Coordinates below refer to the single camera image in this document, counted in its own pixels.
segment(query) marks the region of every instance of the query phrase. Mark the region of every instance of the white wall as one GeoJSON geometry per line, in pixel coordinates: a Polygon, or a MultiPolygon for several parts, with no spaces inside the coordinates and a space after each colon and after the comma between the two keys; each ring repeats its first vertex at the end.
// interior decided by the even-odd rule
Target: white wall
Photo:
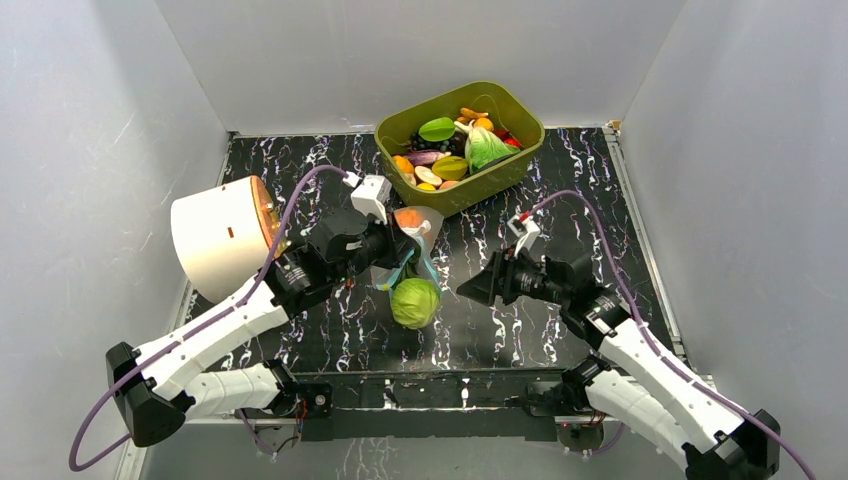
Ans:
{"type": "Polygon", "coordinates": [[[848,473],[846,25],[838,0],[690,0],[622,127],[687,351],[822,479],[848,473]]]}
{"type": "MultiPolygon", "coordinates": [[[[170,202],[226,133],[152,0],[0,3],[0,131],[0,478],[69,478],[104,353],[174,318],[170,202]]],[[[108,404],[82,460],[125,432],[108,404]]]]}
{"type": "Polygon", "coordinates": [[[683,0],[157,0],[224,126],[373,130],[475,80],[546,125],[624,116],[683,0]]]}

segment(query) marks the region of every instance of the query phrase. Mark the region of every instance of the black marble surface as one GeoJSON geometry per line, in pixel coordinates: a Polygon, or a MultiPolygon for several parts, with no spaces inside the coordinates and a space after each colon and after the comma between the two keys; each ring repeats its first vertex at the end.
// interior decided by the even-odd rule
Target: black marble surface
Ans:
{"type": "MultiPolygon", "coordinates": [[[[223,181],[259,175],[282,208],[296,181],[324,163],[360,173],[380,173],[381,169],[371,135],[237,138],[230,146],[223,181]]],[[[492,250],[514,241],[506,219],[564,188],[580,191],[598,208],[613,255],[624,269],[640,311],[657,338],[669,346],[669,333],[603,131],[567,128],[548,131],[521,184],[446,219],[433,258],[449,291],[430,326],[407,330],[396,324],[387,294],[371,288],[370,276],[365,274],[353,288],[338,288],[325,305],[252,339],[213,369],[243,368],[273,357],[283,358],[296,373],[573,365],[589,349],[567,331],[553,306],[520,299],[510,306],[498,303],[487,308],[453,293],[482,269],[492,250]]],[[[319,176],[297,205],[297,228],[311,226],[328,209],[349,204],[349,194],[350,189],[332,174],[319,176]]],[[[401,206],[397,198],[393,203],[401,206]]],[[[591,250],[596,276],[605,284],[612,282],[582,205],[558,200],[541,210],[536,220],[542,235],[532,249],[535,258],[567,254],[575,248],[591,250]]],[[[209,308],[196,293],[192,302],[187,320],[209,308]]]]}

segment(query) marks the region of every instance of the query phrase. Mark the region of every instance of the green plastic bin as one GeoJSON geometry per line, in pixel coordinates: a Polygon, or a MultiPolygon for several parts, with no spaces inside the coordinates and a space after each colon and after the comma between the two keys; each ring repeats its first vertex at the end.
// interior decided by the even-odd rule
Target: green plastic bin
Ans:
{"type": "MultiPolygon", "coordinates": [[[[545,139],[545,129],[539,119],[504,87],[492,82],[474,82],[386,118],[377,125],[374,136],[383,153],[386,177],[404,203],[425,205],[449,217],[521,182],[533,159],[533,151],[545,139]],[[408,151],[402,144],[421,125],[438,117],[456,118],[462,107],[488,112],[495,127],[509,130],[524,148],[446,190],[421,190],[407,182],[392,156],[408,151]]],[[[464,151],[453,153],[465,156],[464,151]]]]}

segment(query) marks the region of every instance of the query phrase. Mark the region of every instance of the gray floor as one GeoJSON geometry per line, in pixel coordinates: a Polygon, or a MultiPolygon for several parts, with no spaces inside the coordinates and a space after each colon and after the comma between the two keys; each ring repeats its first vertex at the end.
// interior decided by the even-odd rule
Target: gray floor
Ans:
{"type": "Polygon", "coordinates": [[[647,440],[625,433],[584,462],[520,438],[364,438],[304,443],[271,463],[241,425],[187,425],[148,452],[141,478],[169,479],[675,479],[683,473],[647,440]]]}

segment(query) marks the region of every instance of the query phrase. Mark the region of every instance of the plastic bag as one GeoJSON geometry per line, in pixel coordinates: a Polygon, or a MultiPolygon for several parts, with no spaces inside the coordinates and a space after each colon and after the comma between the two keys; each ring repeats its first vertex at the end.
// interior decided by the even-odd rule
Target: plastic bag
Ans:
{"type": "Polygon", "coordinates": [[[393,270],[371,269],[374,285],[389,292],[392,315],[407,328],[429,325],[438,311],[441,296],[439,275],[430,258],[444,217],[429,207],[406,207],[394,212],[404,233],[417,247],[393,270]]]}

